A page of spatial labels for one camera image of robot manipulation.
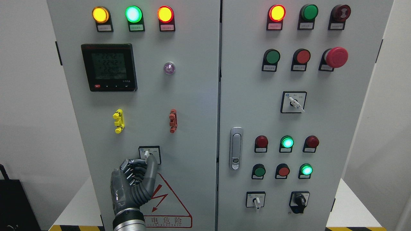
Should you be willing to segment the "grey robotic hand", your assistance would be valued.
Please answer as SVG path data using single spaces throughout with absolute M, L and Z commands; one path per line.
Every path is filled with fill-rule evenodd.
M 126 209 L 139 209 L 153 196 L 158 163 L 152 154 L 144 159 L 125 159 L 111 174 L 114 214 Z

